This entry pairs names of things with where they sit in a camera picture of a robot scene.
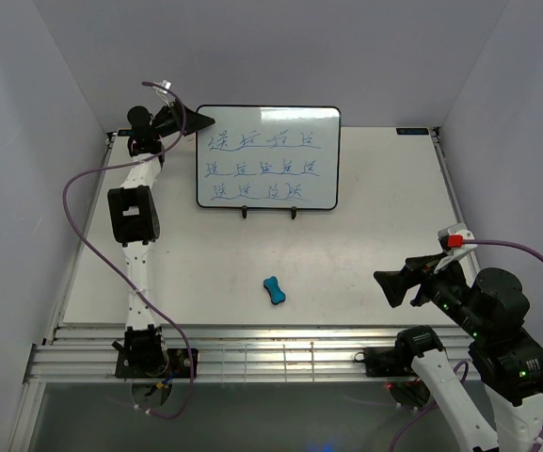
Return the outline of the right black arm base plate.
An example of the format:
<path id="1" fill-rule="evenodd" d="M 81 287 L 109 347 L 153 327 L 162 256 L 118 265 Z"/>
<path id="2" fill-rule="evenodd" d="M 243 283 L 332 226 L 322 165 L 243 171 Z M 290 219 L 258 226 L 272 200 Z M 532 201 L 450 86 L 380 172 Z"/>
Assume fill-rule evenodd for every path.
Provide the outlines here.
<path id="1" fill-rule="evenodd" d="M 354 355 L 354 363 L 364 366 L 368 378 L 404 378 L 415 373 L 395 347 L 365 347 Z"/>

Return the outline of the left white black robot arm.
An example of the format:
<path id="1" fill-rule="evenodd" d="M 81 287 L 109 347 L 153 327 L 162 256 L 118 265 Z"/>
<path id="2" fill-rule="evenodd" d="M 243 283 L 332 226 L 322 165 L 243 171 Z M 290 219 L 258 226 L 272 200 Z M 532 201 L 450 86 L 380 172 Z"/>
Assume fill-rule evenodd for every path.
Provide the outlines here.
<path id="1" fill-rule="evenodd" d="M 112 232 L 123 251 L 125 275 L 135 288 L 128 296 L 123 343 L 115 348 L 126 368 L 158 377 L 168 369 L 169 354 L 159 318 L 143 299 L 152 299 L 152 250 L 160 236 L 152 186 L 165 162 L 162 139 L 175 133 L 189 136 L 216 121 L 176 103 L 155 115 L 144 106 L 134 106 L 127 120 L 131 125 L 127 149 L 135 165 L 120 187 L 108 190 L 107 201 Z"/>

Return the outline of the white whiteboard black frame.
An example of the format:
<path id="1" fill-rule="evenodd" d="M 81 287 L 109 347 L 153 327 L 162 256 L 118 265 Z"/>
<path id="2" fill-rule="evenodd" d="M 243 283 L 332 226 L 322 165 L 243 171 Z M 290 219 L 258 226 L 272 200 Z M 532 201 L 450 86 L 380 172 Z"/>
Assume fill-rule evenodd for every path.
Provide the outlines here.
<path id="1" fill-rule="evenodd" d="M 335 106 L 202 105 L 196 136 L 202 208 L 331 211 L 339 199 L 342 115 Z"/>

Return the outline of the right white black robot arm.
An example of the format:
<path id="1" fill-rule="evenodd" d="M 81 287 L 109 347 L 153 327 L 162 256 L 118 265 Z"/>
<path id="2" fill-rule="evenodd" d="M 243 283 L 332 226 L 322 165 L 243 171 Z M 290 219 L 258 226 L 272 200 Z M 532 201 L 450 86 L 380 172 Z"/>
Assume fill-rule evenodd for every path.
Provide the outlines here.
<path id="1" fill-rule="evenodd" d="M 392 308 L 416 288 L 411 302 L 434 303 L 471 338 L 469 356 L 494 415 L 489 424 L 449 365 L 446 348 L 429 326 L 400 331 L 392 348 L 363 353 L 369 376 L 414 376 L 422 381 L 463 451 L 543 451 L 543 348 L 523 328 L 530 308 L 519 279 L 495 267 L 468 285 L 457 261 L 443 254 L 408 258 L 397 271 L 374 274 Z"/>

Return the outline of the blue bone-shaped eraser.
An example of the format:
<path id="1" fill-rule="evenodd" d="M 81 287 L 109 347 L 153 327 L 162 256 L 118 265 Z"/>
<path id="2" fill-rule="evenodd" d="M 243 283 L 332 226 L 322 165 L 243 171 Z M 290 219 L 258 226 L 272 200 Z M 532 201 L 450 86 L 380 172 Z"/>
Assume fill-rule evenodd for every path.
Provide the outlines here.
<path id="1" fill-rule="evenodd" d="M 279 287 L 279 280 L 276 276 L 264 279 L 263 286 L 274 306 L 280 305 L 286 300 L 286 295 Z"/>

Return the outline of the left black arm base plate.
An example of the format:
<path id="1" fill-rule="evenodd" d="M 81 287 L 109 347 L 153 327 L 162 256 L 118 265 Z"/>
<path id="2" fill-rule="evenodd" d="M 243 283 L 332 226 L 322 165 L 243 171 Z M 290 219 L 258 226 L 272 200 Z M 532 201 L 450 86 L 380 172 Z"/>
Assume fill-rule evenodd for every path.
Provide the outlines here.
<path id="1" fill-rule="evenodd" d="M 191 369 L 194 369 L 194 376 L 198 372 L 199 350 L 192 348 L 192 358 L 189 358 L 186 348 L 168 348 L 166 364 L 157 370 L 146 372 L 139 367 L 130 365 L 125 354 L 118 352 L 114 377 L 117 379 L 164 379 L 171 374 L 176 379 L 189 379 Z"/>

